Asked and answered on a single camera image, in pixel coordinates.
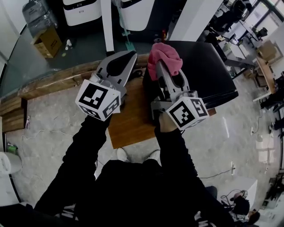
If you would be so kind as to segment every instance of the white pillar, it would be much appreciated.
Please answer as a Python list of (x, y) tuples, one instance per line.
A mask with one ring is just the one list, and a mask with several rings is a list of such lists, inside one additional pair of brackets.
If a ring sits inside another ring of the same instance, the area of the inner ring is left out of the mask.
[(187, 0), (170, 40), (196, 41), (223, 0)]
[(114, 51), (114, 40), (112, 36), (111, 22), (111, 0), (101, 0), (102, 17), (103, 17), (103, 32), (106, 41), (106, 51)]

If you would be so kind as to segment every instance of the trash bin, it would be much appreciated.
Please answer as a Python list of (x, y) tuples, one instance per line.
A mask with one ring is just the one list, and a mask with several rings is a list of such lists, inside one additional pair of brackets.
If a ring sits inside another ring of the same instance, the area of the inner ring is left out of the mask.
[(12, 174), (22, 168), (22, 161), (19, 156), (0, 152), (0, 174)]

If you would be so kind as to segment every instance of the power outlet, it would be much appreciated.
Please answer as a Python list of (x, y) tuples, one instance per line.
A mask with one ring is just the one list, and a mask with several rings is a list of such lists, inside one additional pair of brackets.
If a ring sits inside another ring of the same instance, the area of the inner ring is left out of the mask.
[(236, 174), (236, 166), (233, 161), (231, 161), (231, 169), (231, 175), (234, 176)]

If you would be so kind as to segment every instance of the window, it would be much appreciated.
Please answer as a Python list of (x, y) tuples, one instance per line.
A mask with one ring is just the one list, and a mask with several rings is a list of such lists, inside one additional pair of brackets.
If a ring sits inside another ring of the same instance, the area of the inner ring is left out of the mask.
[(268, 35), (262, 39), (266, 40), (279, 27), (279, 24), (279, 19), (273, 12), (268, 14), (268, 16), (257, 26), (258, 30), (263, 27), (268, 30)]
[(251, 5), (254, 5), (257, 2), (257, 0), (249, 0), (249, 1)]
[(248, 16), (246, 19), (246, 23), (253, 27), (268, 11), (268, 8), (263, 4), (260, 3)]
[(284, 16), (284, 3), (282, 0), (277, 3), (276, 9)]
[(276, 3), (279, 1), (279, 0), (269, 0), (271, 2), (272, 5), (276, 5)]

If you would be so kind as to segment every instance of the concrete floor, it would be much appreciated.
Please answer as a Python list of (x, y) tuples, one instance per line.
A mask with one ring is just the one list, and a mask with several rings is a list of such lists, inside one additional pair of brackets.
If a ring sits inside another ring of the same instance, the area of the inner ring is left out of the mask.
[[(242, 76), (234, 82), (239, 97), (217, 107), (216, 115), (186, 130), (183, 137), (200, 177), (226, 171), (230, 169), (230, 163), (233, 161), (237, 167), (236, 175), (258, 179), (253, 207), (259, 208), (269, 187), (269, 178), (278, 173), (280, 140), (276, 135), (271, 137), (268, 134), (267, 126), (274, 120), (271, 111), (263, 113), (259, 120), (258, 133), (250, 136), (251, 127), (256, 130), (260, 116), (259, 103), (252, 102), (253, 98), (259, 95), (259, 89), (253, 80), (247, 80)], [(61, 133), (44, 131), (34, 139), (23, 138), (21, 145), (21, 136), (34, 137), (41, 129), (61, 130), (74, 135), (85, 118), (75, 105), (78, 90), (76, 87), (30, 100), (30, 129), (7, 133), (7, 141), (16, 144), (20, 156), (24, 157), (23, 169), (13, 175), (14, 182), (21, 199), (31, 205), (36, 204), (54, 179), (72, 138)], [(125, 147), (130, 159), (135, 162), (143, 162), (155, 149), (158, 149), (156, 138)], [(269, 162), (265, 157), (267, 150), (271, 154)], [(107, 132), (107, 141), (99, 151), (99, 162), (105, 164), (115, 156), (116, 151), (113, 150)], [(214, 185), (221, 189), (229, 184), (232, 178), (230, 173), (226, 173), (203, 182), (206, 186)]]

